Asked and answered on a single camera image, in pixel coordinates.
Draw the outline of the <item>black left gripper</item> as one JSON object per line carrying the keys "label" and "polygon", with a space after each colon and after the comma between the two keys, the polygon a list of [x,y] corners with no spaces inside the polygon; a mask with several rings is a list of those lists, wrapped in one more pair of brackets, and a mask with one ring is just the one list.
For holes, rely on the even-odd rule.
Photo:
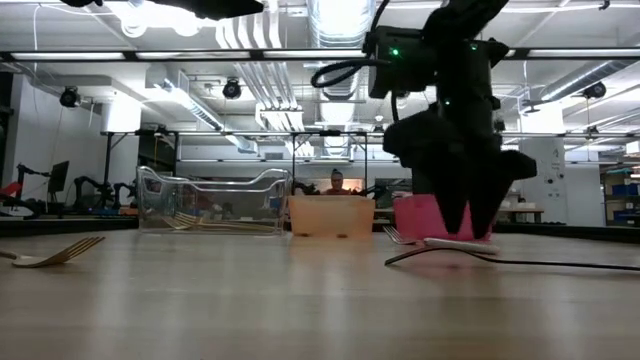
{"label": "black left gripper", "polygon": [[149,0],[153,3],[177,7],[181,9],[196,9],[197,17],[211,20],[235,18],[261,13],[264,4],[259,0]]}

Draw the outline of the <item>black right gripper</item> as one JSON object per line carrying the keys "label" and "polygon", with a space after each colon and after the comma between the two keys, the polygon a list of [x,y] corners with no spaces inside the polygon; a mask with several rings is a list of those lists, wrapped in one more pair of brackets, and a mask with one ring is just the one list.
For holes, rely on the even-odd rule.
{"label": "black right gripper", "polygon": [[439,114],[437,103],[392,123],[383,135],[383,151],[396,156],[402,167],[432,178],[433,192],[449,234],[461,228],[468,200],[462,175],[449,172],[470,167],[480,174],[471,186],[469,206],[473,236],[484,239],[511,186],[511,180],[537,175],[534,158],[503,150],[501,137],[466,137]]}

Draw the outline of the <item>white-handled silver fork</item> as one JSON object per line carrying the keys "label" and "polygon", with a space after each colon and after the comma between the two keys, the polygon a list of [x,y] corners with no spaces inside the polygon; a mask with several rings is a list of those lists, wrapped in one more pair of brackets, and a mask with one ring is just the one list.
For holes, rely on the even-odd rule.
{"label": "white-handled silver fork", "polygon": [[418,245],[432,248],[453,248],[458,250],[469,251],[478,254],[496,255],[499,253],[499,247],[491,243],[485,242],[461,242],[453,240],[443,240],[436,238],[426,238],[423,240],[405,239],[400,233],[391,226],[384,226],[384,232],[391,238],[393,242],[399,245]]}

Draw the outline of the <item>black metal fork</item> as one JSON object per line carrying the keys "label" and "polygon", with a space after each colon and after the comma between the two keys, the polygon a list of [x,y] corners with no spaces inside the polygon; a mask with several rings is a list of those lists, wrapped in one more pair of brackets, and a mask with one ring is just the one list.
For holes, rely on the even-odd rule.
{"label": "black metal fork", "polygon": [[614,265],[614,264],[596,264],[596,263],[580,263],[580,262],[562,262],[562,261],[532,261],[532,260],[508,260],[503,258],[497,258],[490,254],[481,253],[478,251],[453,248],[453,247],[422,247],[419,249],[411,250],[394,257],[391,257],[384,261],[385,266],[390,266],[400,261],[409,259],[411,257],[431,253],[431,252],[455,252],[469,255],[481,261],[488,263],[501,264],[501,265],[524,265],[524,266],[549,266],[549,267],[570,267],[570,268],[585,268],[585,269],[600,269],[600,270],[615,270],[615,271],[629,271],[640,273],[640,266],[630,265]]}

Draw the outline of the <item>clear plastic bin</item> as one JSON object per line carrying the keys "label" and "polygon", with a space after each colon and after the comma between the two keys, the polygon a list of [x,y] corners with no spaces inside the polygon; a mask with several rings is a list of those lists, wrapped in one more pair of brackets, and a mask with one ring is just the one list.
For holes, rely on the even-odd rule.
{"label": "clear plastic bin", "polygon": [[250,179],[207,180],[137,168],[140,228],[158,232],[279,234],[293,179],[267,169]]}

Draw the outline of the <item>wooden background table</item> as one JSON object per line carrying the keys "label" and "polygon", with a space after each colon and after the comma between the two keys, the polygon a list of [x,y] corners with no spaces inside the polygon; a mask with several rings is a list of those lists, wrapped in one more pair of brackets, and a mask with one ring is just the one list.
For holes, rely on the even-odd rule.
{"label": "wooden background table", "polygon": [[539,208],[500,208],[497,220],[503,223],[517,223],[519,215],[531,215],[533,222],[540,224],[543,213],[544,210]]}

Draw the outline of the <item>red translucent plastic bin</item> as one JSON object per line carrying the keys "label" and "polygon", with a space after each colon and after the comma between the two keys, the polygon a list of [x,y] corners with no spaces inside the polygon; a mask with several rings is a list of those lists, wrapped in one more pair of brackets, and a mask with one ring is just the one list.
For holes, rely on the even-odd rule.
{"label": "red translucent plastic bin", "polygon": [[459,232],[449,234],[441,216],[436,197],[418,194],[396,198],[393,203],[396,229],[403,238],[423,240],[437,238],[454,241],[489,241],[492,230],[483,238],[475,238],[472,231],[471,212],[466,205]]}

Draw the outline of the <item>white column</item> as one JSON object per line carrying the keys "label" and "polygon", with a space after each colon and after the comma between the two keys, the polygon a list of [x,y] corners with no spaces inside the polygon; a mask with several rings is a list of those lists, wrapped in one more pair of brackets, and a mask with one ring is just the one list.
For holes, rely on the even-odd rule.
{"label": "white column", "polygon": [[536,161],[537,175],[521,182],[523,197],[543,210],[542,222],[567,223],[564,140],[565,132],[560,107],[549,104],[535,112],[521,115],[523,133],[540,133],[543,137],[526,137],[519,142],[519,150]]}

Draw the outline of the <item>person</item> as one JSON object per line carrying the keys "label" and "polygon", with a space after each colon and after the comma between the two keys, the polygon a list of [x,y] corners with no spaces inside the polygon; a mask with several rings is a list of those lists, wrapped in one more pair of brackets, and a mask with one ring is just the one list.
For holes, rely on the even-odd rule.
{"label": "person", "polygon": [[326,195],[350,195],[351,192],[343,187],[344,176],[337,170],[333,169],[330,176],[331,186],[325,191]]}

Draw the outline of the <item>orange plastic bin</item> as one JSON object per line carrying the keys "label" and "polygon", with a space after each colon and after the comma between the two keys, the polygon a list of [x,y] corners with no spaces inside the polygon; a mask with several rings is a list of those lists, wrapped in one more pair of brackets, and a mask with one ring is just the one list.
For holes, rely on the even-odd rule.
{"label": "orange plastic bin", "polygon": [[375,201],[357,195],[304,195],[289,199],[296,236],[364,238],[372,234]]}

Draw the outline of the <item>storage shelf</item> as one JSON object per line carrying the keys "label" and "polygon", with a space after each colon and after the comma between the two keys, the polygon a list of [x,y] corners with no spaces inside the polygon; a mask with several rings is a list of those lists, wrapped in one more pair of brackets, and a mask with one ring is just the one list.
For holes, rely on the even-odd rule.
{"label": "storage shelf", "polygon": [[640,165],[605,167],[600,179],[605,224],[640,227]]}

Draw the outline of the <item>black monitor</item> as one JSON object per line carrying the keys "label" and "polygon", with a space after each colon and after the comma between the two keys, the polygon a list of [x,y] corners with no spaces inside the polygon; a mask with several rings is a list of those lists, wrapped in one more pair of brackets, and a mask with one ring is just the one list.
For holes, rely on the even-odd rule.
{"label": "black monitor", "polygon": [[55,195],[64,190],[69,164],[69,161],[63,161],[52,167],[47,187],[49,195]]}

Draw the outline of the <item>silver spiral duct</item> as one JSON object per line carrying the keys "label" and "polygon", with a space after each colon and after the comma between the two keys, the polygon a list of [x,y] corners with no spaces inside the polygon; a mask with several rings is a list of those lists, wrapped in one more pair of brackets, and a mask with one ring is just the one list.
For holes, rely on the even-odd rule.
{"label": "silver spiral duct", "polygon": [[[361,50],[376,11],[376,0],[306,0],[311,44],[315,48]],[[325,87],[328,100],[348,100],[359,85],[359,73]]]}

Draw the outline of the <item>large silver duct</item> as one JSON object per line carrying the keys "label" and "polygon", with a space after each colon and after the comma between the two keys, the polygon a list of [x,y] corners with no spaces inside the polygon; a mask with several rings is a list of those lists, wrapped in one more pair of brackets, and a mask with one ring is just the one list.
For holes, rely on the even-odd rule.
{"label": "large silver duct", "polygon": [[539,99],[542,102],[555,102],[583,90],[617,72],[620,72],[637,60],[592,61],[545,86]]}

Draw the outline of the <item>black background table frame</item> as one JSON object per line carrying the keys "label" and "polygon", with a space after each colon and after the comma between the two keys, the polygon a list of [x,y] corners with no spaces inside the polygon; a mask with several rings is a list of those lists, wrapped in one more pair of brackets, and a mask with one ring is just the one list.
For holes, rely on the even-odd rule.
{"label": "black background table frame", "polygon": [[[177,164],[182,162],[181,159],[181,145],[184,137],[232,137],[236,139],[237,137],[245,138],[245,137],[290,137],[293,142],[296,141],[297,137],[302,136],[342,136],[342,135],[354,135],[354,136],[363,136],[364,137],[364,151],[368,151],[368,133],[364,131],[351,131],[351,132],[340,132],[338,130],[318,130],[318,131],[285,131],[285,132],[252,132],[252,131],[209,131],[209,132],[197,132],[197,131],[173,131],[167,130],[165,127],[157,127],[156,129],[138,129],[135,131],[101,131],[101,135],[107,137],[106,141],[106,155],[104,162],[104,174],[102,184],[98,186],[99,189],[106,189],[109,184],[109,176],[110,176],[110,166],[111,166],[111,154],[112,151],[117,147],[117,145],[122,142],[127,136],[131,137],[154,137],[154,138],[169,138],[169,144],[173,146],[173,163],[170,165],[171,173],[173,176],[177,174]],[[113,197],[113,204],[111,207],[107,208],[107,195],[102,194],[100,197],[100,205],[94,210],[94,214],[101,218],[133,218],[138,215],[137,209],[134,212],[128,213],[125,211],[121,212],[121,202],[120,202],[120,189],[125,187],[129,190],[133,189],[133,185],[127,185],[124,183],[114,184],[112,187],[111,195]]]}

